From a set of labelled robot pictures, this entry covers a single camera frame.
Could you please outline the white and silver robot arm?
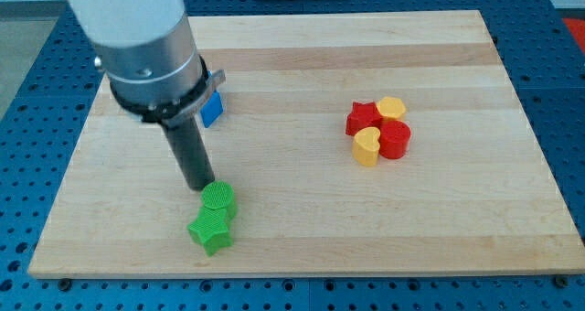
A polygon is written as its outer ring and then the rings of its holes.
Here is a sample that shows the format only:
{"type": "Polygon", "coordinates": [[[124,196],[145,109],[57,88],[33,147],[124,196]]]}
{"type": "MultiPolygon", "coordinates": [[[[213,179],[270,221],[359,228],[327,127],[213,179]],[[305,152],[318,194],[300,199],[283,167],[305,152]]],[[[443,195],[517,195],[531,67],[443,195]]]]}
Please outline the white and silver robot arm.
{"type": "Polygon", "coordinates": [[[184,0],[68,0],[115,100],[146,123],[173,127],[225,81],[200,56],[184,0]]]}

